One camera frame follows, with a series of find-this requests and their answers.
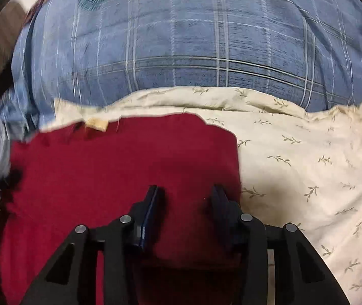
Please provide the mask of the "red garment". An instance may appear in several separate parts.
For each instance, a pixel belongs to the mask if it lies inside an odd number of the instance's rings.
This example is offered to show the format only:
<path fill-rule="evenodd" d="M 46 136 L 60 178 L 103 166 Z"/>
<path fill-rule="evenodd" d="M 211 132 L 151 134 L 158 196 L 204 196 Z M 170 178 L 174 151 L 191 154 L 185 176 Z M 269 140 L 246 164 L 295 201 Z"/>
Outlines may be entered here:
<path fill-rule="evenodd" d="M 151 185 L 166 195 L 157 259 L 176 268 L 231 265 L 216 238 L 209 197 L 217 184 L 240 199 L 237 140 L 196 115 L 124 118 L 105 131 L 71 125 L 14 143 L 10 160 L 22 177 L 0 242 L 8 304 L 23 299 L 75 226 L 110 223 Z"/>

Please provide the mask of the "cream leaf-print pillow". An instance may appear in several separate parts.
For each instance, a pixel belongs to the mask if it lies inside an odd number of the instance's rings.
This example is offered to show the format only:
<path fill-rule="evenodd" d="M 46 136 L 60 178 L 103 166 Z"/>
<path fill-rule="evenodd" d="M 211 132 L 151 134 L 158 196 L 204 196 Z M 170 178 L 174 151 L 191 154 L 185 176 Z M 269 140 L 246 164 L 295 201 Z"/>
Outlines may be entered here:
<path fill-rule="evenodd" d="M 182 112 L 237 137 L 242 205 L 296 222 L 351 304 L 362 303 L 362 103 L 306 112 L 251 89 L 148 89 L 103 108 L 56 99 L 51 131 L 76 121 Z"/>

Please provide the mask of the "blue plaid quilt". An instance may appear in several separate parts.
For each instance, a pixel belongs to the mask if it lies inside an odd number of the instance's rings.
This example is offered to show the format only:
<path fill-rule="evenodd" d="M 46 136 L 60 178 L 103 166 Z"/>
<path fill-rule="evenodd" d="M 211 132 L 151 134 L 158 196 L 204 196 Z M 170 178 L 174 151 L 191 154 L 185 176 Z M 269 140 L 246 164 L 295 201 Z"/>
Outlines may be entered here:
<path fill-rule="evenodd" d="M 0 120 L 57 98 L 104 107 L 144 89 L 240 87 L 307 112 L 362 102 L 361 0 L 48 0 L 22 29 Z"/>

